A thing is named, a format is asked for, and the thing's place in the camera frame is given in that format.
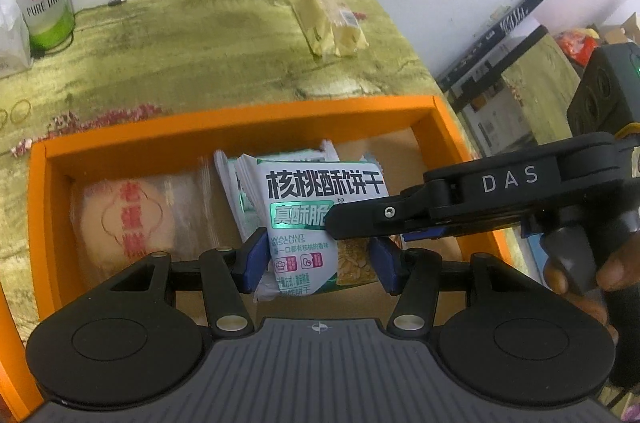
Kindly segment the person right hand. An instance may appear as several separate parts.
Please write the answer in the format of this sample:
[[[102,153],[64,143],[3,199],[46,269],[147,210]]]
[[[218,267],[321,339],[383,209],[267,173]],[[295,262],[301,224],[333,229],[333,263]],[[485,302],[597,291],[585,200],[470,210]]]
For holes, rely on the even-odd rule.
[[[637,284],[640,278],[640,242],[639,233],[635,233],[622,247],[614,252],[598,270],[598,287],[605,292],[626,289]],[[573,293],[568,289],[567,277],[551,261],[544,266],[544,281],[555,293],[598,320],[611,334],[614,343],[618,342],[616,328],[608,323],[608,310],[596,301]]]

